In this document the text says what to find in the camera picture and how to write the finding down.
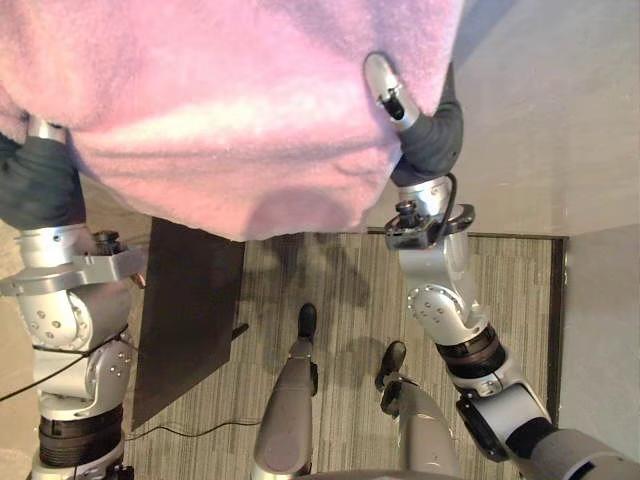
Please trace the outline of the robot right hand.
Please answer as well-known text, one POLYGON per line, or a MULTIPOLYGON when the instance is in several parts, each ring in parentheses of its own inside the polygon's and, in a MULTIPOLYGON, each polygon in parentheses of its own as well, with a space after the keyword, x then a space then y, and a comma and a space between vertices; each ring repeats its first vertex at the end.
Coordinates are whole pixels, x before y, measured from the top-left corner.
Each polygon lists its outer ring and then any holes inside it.
POLYGON ((447 68, 433 114, 421 110, 384 53, 369 53, 363 74, 373 100, 386 112, 400 142, 401 156, 391 174, 392 182, 409 187, 449 174, 461 153, 464 135, 454 66, 447 68))

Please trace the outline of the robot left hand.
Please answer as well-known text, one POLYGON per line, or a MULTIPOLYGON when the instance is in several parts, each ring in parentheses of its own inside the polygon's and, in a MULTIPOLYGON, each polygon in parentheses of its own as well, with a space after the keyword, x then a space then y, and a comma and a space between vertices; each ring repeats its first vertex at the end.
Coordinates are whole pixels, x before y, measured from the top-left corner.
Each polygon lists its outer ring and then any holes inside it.
POLYGON ((29 116, 26 140, 1 137, 1 220, 20 230, 86 222, 80 176, 66 130, 29 116))

